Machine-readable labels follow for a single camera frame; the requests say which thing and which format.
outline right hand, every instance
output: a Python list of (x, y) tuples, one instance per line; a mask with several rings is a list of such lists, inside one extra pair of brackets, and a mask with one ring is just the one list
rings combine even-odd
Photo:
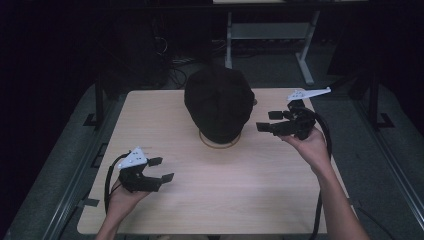
[(315, 174), (332, 169), (324, 136), (317, 128), (314, 127), (305, 140), (290, 135), (278, 137), (292, 145), (311, 166)]

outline wooden table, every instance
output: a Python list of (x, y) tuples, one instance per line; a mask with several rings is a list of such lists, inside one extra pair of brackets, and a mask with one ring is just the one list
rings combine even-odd
[[(268, 111), (286, 110), (294, 89), (253, 89), (258, 104), (240, 140), (227, 149), (206, 146), (185, 105), (183, 90), (128, 94), (78, 224), (95, 234), (105, 218), (103, 191), (108, 167), (121, 154), (141, 146), (146, 176), (175, 173), (172, 182), (150, 194), (121, 224), (133, 234), (285, 234), (311, 233), (319, 185), (309, 165), (287, 143), (258, 132)], [(306, 99), (306, 107), (313, 109)], [(112, 184), (119, 174), (115, 169)], [(325, 233), (321, 217), (320, 232)]]

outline black cap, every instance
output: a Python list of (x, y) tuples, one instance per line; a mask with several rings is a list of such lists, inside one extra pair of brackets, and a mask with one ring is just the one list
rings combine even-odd
[(255, 95), (240, 71), (219, 65), (193, 73), (184, 103), (196, 126), (209, 140), (234, 140), (249, 120)]

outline dark background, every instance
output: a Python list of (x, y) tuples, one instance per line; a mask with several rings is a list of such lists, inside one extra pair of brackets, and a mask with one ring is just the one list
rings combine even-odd
[[(411, 0), (401, 7), (356, 11), (349, 14), (350, 21), (346, 25), (343, 22), (342, 34), (336, 35), (332, 35), (331, 28), (341, 13), (323, 12), (314, 39), (332, 37), (338, 41), (341, 36), (330, 67), (333, 74), (349, 74), (377, 62), (381, 82), (396, 94), (405, 113), (423, 133), (424, 50), (421, 40), (424, 8), (418, 2)], [(130, 80), (109, 81), (110, 89), (116, 90), (113, 85), (116, 81), (128, 85), (129, 82), (123, 81), (140, 78), (142, 81), (137, 82), (137, 87), (158, 88), (162, 84), (162, 78), (152, 80), (151, 74), (166, 72), (167, 65), (156, 59), (153, 49), (138, 49), (145, 55), (130, 61), (133, 64), (130, 67), (135, 67), (136, 72), (129, 71), (128, 66), (119, 66), (116, 59), (102, 49), (102, 46), (109, 46), (113, 54), (133, 58), (131, 49), (136, 48), (136, 51), (137, 46), (128, 36), (134, 33), (134, 26), (146, 20), (122, 20), (92, 11), (104, 5), (102, 1), (0, 0), (3, 112), (0, 237), (7, 231), (78, 100), (99, 73), (104, 74), (101, 69), (112, 67), (115, 71), (129, 72)], [(199, 54), (197, 50), (203, 49), (195, 57), (207, 60), (207, 42), (215, 34), (208, 29), (214, 29), (214, 23), (225, 24), (221, 19), (225, 15), (217, 16), (219, 19), (205, 14), (185, 18), (168, 15), (168, 37), (173, 41), (175, 53)], [(203, 20), (193, 25), (193, 18)], [(198, 34), (190, 34), (188, 26), (191, 32), (194, 29)], [(150, 29), (148, 24), (143, 27), (146, 32)], [(153, 33), (149, 34), (138, 37), (146, 41), (144, 47), (155, 48), (148, 40)], [(146, 73), (146, 67), (140, 67), (144, 64), (156, 70)], [(114, 79), (110, 72), (103, 77)], [(110, 90), (108, 93), (109, 97), (114, 97), (119, 92)]]

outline desk in background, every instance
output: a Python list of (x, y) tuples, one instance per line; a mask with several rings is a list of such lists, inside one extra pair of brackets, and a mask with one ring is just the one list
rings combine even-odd
[[(185, 105), (184, 91), (129, 93), (78, 224), (95, 234), (105, 217), (103, 192), (108, 167), (121, 154), (141, 146), (147, 158), (163, 163), (146, 176), (175, 173), (172, 182), (150, 194), (121, 224), (131, 234), (289, 234), (311, 233), (319, 185), (294, 148), (256, 122), (268, 111), (286, 110), (294, 89), (253, 89), (258, 104), (240, 140), (227, 149), (206, 146)], [(311, 102), (305, 100), (312, 109)], [(119, 171), (115, 169), (112, 182)], [(325, 233), (321, 217), (320, 232)]]

